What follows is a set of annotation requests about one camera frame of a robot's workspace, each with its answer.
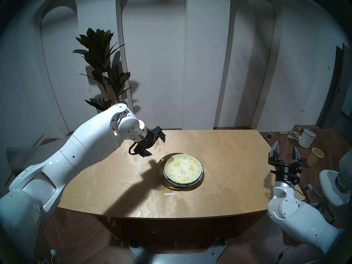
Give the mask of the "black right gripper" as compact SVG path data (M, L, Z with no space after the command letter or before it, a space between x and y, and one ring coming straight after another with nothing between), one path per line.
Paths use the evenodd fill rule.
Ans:
M275 181L300 183L302 158L294 145L292 146L292 163L285 163L279 157L278 140L275 141L269 152L268 164L275 167L275 170L270 170L276 176Z

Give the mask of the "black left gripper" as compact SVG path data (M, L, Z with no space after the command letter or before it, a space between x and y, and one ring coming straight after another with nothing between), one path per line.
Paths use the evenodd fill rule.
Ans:
M166 135L163 133L162 128L157 126L154 129L148 129L148 132L146 136L144 136L144 139L137 142L137 145L136 145L137 154L140 155L141 157L151 156L152 153L150 153L147 149L151 148L158 139L160 139L163 143L165 143L166 141Z

